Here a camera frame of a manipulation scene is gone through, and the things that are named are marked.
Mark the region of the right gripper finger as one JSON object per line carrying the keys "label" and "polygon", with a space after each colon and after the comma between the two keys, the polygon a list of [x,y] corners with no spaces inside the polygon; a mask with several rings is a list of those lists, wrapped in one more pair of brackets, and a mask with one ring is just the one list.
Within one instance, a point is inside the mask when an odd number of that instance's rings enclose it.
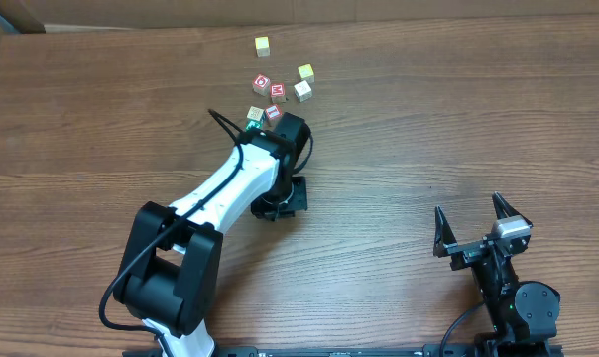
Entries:
{"label": "right gripper finger", "polygon": [[496,212],[496,216],[498,219],[510,218],[514,216],[521,217],[529,227],[533,226],[533,223],[526,218],[522,213],[520,213],[517,209],[515,209],[504,197],[503,195],[495,191],[492,194],[492,201],[494,205],[494,209]]}
{"label": "right gripper finger", "polygon": [[438,258],[454,256],[457,251],[457,240],[440,206],[434,210],[435,233],[433,255]]}

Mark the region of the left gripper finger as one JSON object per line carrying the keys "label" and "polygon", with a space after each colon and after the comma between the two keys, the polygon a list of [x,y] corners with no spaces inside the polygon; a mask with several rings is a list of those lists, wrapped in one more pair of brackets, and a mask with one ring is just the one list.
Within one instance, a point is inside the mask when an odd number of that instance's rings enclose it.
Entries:
{"label": "left gripper finger", "polygon": [[293,192],[287,200],[285,214],[295,214],[297,211],[308,209],[306,179],[304,176],[292,177]]}
{"label": "left gripper finger", "polygon": [[270,203],[264,198],[259,197],[254,200],[251,205],[251,213],[258,219],[267,221],[276,221],[280,215],[280,207],[277,204]]}

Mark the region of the green letter block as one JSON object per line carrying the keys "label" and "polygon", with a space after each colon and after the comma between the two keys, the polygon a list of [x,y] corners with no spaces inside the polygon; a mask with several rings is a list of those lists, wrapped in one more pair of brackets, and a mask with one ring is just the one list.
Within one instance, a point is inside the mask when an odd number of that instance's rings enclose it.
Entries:
{"label": "green letter block", "polygon": [[263,122],[262,121],[254,121],[254,120],[249,120],[245,130],[249,131],[251,129],[261,129],[263,127]]}

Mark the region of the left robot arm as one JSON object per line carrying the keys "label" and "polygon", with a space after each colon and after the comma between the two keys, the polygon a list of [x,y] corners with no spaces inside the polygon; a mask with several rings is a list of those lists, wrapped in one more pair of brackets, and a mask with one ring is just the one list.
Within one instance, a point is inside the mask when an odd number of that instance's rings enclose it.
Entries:
{"label": "left robot arm", "polygon": [[234,147],[227,161],[199,188],[162,206],[152,201],[135,215],[117,276],[98,314],[104,326],[115,299],[140,319],[136,330],[155,337],[150,356],[211,356],[216,344],[205,318],[215,297],[225,234],[245,210],[276,221],[307,208],[300,175],[313,139],[304,119],[285,113],[273,130],[242,130],[216,111],[211,117]]}

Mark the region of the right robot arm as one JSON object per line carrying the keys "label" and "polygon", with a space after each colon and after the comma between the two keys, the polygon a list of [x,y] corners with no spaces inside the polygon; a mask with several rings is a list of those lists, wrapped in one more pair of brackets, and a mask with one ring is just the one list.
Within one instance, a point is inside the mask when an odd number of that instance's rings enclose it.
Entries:
{"label": "right robot arm", "polygon": [[[561,295],[539,281],[521,281],[512,258],[525,252],[533,224],[498,192],[492,194],[497,220],[481,240],[457,242],[441,207],[434,212],[433,255],[449,257],[452,270],[469,268],[482,301],[449,326],[432,356],[557,357],[563,348],[549,340],[557,334]],[[449,337],[467,317],[484,306],[493,331],[479,333],[467,346]]]}

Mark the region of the red block letter I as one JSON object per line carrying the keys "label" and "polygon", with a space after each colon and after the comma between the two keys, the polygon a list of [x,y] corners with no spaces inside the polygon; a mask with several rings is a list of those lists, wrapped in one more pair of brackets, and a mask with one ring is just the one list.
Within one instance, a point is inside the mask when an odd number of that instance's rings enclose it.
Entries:
{"label": "red block letter I", "polygon": [[283,116],[283,111],[278,104],[272,104],[264,109],[264,114],[267,125],[273,126]]}

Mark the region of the white block right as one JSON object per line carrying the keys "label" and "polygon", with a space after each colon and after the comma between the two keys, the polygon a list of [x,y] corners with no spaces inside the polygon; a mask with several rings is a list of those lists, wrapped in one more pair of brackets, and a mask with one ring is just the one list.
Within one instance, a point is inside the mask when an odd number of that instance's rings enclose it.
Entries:
{"label": "white block right", "polygon": [[305,102],[313,96],[313,91],[305,80],[294,85],[294,93],[299,102]]}

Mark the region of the white block with blue side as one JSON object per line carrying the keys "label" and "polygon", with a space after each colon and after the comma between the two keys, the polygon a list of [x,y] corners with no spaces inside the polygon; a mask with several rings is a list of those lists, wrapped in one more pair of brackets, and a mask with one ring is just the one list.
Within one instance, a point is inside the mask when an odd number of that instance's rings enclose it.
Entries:
{"label": "white block with blue side", "polygon": [[263,109],[251,106],[247,112],[246,118],[248,122],[253,121],[262,124],[266,119],[266,115]]}

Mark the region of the red block letter M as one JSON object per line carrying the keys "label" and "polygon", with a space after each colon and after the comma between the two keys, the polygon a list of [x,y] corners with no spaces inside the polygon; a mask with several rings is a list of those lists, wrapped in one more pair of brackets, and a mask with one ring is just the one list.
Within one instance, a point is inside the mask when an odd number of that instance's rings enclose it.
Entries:
{"label": "red block letter M", "polygon": [[273,83],[270,86],[270,98],[271,101],[275,104],[286,103],[286,88],[283,83]]}

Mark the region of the red block with circle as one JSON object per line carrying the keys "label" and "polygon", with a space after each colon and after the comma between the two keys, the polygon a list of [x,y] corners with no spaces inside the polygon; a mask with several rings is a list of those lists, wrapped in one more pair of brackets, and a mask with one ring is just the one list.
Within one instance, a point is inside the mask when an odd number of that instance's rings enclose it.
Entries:
{"label": "red block with circle", "polygon": [[271,84],[272,82],[267,76],[258,74],[252,81],[252,88],[259,95],[269,96]]}

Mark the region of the yellow block upper right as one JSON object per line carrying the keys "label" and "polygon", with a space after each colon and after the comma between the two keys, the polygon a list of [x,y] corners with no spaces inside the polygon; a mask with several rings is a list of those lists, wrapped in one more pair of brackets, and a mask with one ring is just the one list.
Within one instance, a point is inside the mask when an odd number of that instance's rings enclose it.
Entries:
{"label": "yellow block upper right", "polygon": [[299,66],[298,72],[301,81],[306,81],[307,83],[314,83],[315,74],[312,66],[309,63]]}

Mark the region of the yellow block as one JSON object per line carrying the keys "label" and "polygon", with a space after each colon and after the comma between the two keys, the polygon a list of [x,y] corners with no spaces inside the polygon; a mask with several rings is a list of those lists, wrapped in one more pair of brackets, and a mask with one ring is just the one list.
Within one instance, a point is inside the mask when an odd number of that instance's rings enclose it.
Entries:
{"label": "yellow block", "polygon": [[309,63],[299,66],[298,72],[301,81],[306,81],[307,83],[314,83],[315,74],[312,66]]}
{"label": "yellow block", "polygon": [[254,39],[256,54],[258,57],[267,57],[271,53],[268,37],[256,37]]}

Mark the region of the yellow block far top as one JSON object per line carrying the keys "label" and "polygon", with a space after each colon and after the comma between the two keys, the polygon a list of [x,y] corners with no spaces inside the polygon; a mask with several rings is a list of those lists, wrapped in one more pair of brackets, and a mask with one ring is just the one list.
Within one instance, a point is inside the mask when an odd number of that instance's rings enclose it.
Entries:
{"label": "yellow block far top", "polygon": [[267,57],[271,53],[268,37],[256,37],[254,39],[256,54],[258,57]]}

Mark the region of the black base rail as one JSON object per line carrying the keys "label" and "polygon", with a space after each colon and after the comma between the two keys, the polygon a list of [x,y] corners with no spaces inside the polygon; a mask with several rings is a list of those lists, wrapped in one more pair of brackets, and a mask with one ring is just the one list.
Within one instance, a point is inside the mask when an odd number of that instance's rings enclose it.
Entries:
{"label": "black base rail", "polygon": [[[257,349],[256,347],[216,347],[212,357],[436,357],[437,344],[426,344],[418,348],[402,349]],[[530,354],[527,349],[518,352],[509,352],[501,348],[499,356],[538,356]],[[162,356],[160,348],[138,351],[124,351],[124,357],[158,357]],[[474,357],[485,356],[478,354],[476,348],[470,344],[448,344],[442,356],[446,357]],[[551,346],[550,355],[563,357],[561,346]]]}

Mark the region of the cardboard back wall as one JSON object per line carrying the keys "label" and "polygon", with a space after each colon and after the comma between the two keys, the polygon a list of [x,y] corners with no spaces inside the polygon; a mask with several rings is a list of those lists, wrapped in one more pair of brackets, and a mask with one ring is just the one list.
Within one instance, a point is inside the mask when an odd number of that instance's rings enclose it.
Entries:
{"label": "cardboard back wall", "polygon": [[0,16],[23,32],[570,14],[599,14],[599,0],[0,0]]}

